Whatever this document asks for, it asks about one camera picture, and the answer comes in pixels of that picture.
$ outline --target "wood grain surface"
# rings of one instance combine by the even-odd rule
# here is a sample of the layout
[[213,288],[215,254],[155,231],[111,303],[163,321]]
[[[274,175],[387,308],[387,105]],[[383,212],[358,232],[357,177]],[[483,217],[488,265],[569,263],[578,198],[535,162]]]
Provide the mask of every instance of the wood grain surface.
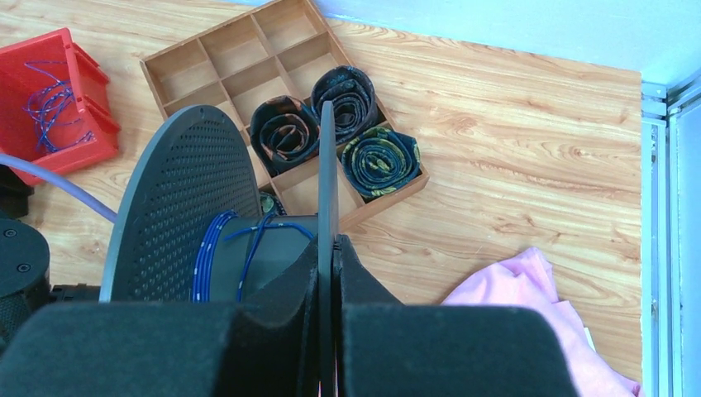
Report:
[[[112,78],[121,155],[70,176],[117,209],[161,116],[138,60],[248,7],[199,1],[0,2],[0,44],[68,26]],[[611,367],[641,378],[640,75],[329,21],[432,179],[349,234],[406,303],[438,303],[529,246]],[[99,283],[111,225],[41,186],[26,222],[49,240],[52,283]]]

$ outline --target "wooden tray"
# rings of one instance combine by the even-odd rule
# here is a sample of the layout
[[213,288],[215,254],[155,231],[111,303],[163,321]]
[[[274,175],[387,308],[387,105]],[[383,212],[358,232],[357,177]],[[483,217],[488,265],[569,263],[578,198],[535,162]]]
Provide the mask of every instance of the wooden tray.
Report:
[[[289,215],[317,212],[318,157],[271,178],[250,146],[250,118],[279,95],[310,104],[314,83],[338,65],[354,64],[311,0],[269,2],[141,61],[164,119],[194,104],[213,105],[229,115],[249,144],[259,189],[275,194]],[[379,98],[376,102],[380,125],[402,132]],[[423,189],[429,179],[422,164],[409,184],[367,202],[346,179],[341,163],[336,166],[342,232]]]

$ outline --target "white wall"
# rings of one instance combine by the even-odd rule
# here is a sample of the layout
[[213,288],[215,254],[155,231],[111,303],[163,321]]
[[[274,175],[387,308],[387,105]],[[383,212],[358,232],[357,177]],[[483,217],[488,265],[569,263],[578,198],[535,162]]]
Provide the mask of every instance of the white wall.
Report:
[[316,2],[332,18],[639,70],[667,86],[701,69],[701,0]]

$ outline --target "black foam block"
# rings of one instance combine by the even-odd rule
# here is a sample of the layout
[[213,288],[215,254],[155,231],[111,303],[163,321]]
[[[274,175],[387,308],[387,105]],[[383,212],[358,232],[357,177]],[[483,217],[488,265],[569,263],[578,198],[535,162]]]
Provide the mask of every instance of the black foam block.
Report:
[[2,395],[316,396],[316,252],[245,304],[49,305],[2,356]]
[[12,170],[0,165],[0,210],[6,216],[17,219],[29,213],[27,198],[34,194],[34,188],[26,185]]
[[344,395],[577,397],[552,329],[529,309],[346,305]]
[[348,236],[339,236],[340,247],[334,252],[334,290],[343,304],[401,304],[360,263]]

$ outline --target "pink cloth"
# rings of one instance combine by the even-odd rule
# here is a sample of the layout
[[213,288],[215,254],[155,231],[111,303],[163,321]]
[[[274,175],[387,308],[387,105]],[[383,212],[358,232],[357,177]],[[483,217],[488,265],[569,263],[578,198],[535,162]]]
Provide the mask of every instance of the pink cloth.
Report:
[[643,397],[641,386],[618,374],[589,346],[581,318],[570,302],[559,301],[552,265],[537,248],[486,267],[460,284],[447,305],[517,305],[536,310],[560,341],[582,397]]

